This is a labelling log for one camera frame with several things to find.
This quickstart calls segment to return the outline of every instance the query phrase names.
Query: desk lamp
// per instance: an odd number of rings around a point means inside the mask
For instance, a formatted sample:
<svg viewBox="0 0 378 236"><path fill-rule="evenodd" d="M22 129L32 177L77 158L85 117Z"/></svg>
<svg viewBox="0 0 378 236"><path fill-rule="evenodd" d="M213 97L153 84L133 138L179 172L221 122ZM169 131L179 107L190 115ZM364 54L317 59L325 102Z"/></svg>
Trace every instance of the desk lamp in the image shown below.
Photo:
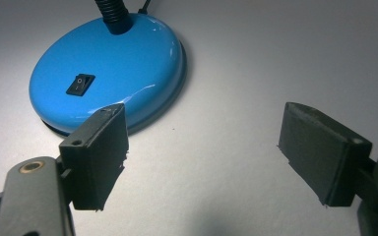
<svg viewBox="0 0 378 236"><path fill-rule="evenodd" d="M32 106L53 131L69 135L95 111L124 103L129 133L171 104L186 75L184 48L147 7L95 0L102 18L73 29L42 55L30 81Z"/></svg>

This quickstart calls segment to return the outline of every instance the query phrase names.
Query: lamp base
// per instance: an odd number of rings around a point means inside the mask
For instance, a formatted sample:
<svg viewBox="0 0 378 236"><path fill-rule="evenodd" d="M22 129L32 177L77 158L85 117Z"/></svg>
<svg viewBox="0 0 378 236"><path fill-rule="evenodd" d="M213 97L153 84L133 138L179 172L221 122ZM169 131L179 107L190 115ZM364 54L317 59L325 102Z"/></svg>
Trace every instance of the lamp base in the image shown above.
<svg viewBox="0 0 378 236"><path fill-rule="evenodd" d="M100 108L124 103L129 133L150 124L179 95L186 55L163 22L130 14L133 26L111 34L103 19L61 37L39 59L30 99L42 121L68 135Z"/></svg>

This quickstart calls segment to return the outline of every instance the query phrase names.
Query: flexible gooseneck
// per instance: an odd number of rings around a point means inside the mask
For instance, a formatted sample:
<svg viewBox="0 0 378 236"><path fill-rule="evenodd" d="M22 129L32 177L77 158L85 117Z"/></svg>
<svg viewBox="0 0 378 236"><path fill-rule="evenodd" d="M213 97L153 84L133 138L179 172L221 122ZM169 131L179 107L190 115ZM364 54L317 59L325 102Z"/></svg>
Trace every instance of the flexible gooseneck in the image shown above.
<svg viewBox="0 0 378 236"><path fill-rule="evenodd" d="M103 21L112 34L128 31L133 22L122 0L95 0L103 16Z"/></svg>

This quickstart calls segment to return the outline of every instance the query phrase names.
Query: screw hole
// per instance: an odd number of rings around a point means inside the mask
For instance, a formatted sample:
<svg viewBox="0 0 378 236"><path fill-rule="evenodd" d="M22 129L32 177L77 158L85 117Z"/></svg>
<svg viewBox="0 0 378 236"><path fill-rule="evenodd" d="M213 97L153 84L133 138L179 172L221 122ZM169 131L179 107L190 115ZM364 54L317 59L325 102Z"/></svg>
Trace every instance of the screw hole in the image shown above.
<svg viewBox="0 0 378 236"><path fill-rule="evenodd" d="M28 174L28 173L36 171L42 166L44 166L43 161L33 161L33 162L23 165L23 167L20 168L20 172L23 174Z"/></svg>
<svg viewBox="0 0 378 236"><path fill-rule="evenodd" d="M79 145L81 145L82 144L82 141L81 140L76 140L76 141L73 141L72 142L72 145L74 145L74 146L79 146Z"/></svg>

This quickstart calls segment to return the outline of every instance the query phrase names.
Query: power switch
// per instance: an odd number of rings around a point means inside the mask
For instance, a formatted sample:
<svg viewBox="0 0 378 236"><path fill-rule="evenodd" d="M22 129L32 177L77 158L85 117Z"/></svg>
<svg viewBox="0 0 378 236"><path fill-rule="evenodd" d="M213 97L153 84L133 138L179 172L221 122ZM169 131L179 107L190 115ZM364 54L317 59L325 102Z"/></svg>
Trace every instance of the power switch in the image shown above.
<svg viewBox="0 0 378 236"><path fill-rule="evenodd" d="M66 93L76 96L83 96L94 79L95 76L93 75L79 74L75 78L75 81L69 86Z"/></svg>

